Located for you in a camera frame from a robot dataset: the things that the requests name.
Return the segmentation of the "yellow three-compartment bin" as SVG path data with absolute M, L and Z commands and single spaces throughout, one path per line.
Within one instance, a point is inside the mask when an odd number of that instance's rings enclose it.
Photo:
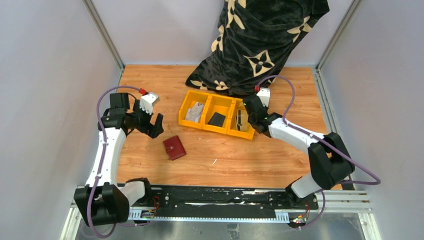
M 189 90 L 178 111 L 178 124 L 204 131 L 252 140 L 255 130 L 247 123 L 240 98 Z

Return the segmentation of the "red leather card holder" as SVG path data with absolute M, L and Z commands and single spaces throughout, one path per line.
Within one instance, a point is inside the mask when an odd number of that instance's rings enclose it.
M 171 161 L 179 159 L 187 155 L 183 143 L 178 135 L 174 135 L 163 142 L 166 154 Z

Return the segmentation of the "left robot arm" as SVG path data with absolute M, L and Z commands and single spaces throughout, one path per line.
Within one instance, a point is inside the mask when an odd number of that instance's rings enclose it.
M 74 201 L 87 226 L 124 223 L 133 204 L 146 207 L 152 203 L 147 178 L 134 178 L 119 187 L 117 172 L 124 143 L 132 131 L 152 139 L 163 133 L 162 114 L 151 123 L 153 108 L 159 100 L 157 94 L 148 92 L 130 105 L 128 93 L 110 94 L 110 107 L 100 116 L 97 126 L 99 142 L 93 168 L 84 187 L 74 192 Z

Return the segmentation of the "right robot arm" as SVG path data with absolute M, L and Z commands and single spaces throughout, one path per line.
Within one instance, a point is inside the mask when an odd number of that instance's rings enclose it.
M 301 150 L 308 156 L 310 172 L 285 188 L 285 202 L 298 209 L 319 190 L 330 190 L 355 171 L 342 138 L 335 132 L 328 134 L 309 131 L 288 121 L 283 115 L 269 113 L 257 95 L 242 100 L 248 123 L 259 133 L 278 139 Z

